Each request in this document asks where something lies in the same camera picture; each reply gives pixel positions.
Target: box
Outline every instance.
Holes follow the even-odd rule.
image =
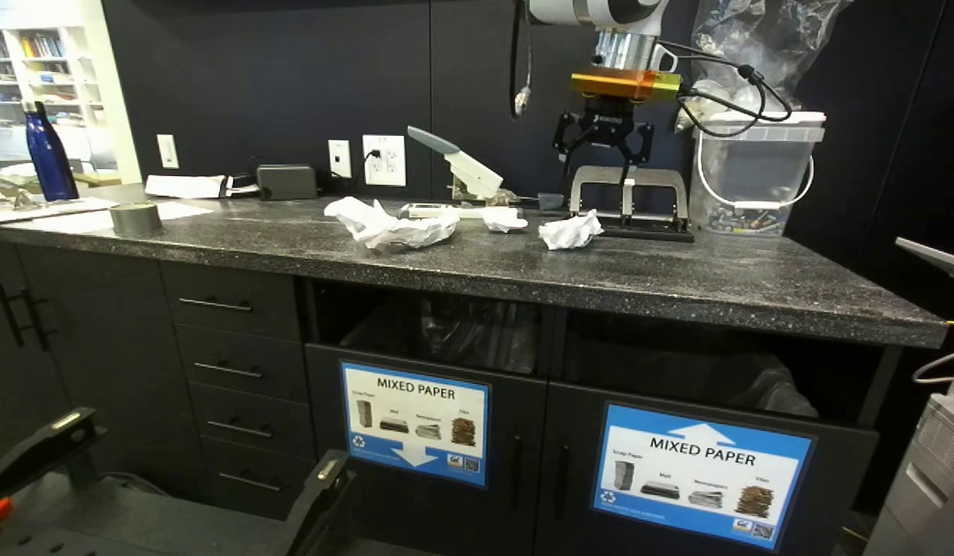
[[[707,131],[731,132],[744,115],[704,118]],[[794,112],[782,123],[760,122],[739,136],[694,132],[691,228],[704,235],[782,238],[789,216],[814,182],[814,141],[824,139],[821,112]]]

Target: granite countertop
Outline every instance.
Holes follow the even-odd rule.
[[[109,212],[89,212],[0,225],[0,242],[881,347],[944,341],[936,315],[794,242],[598,238],[550,253],[536,233],[489,235],[474,222],[430,250],[372,253],[322,216],[326,201],[178,201],[163,211],[159,235],[119,238]]]

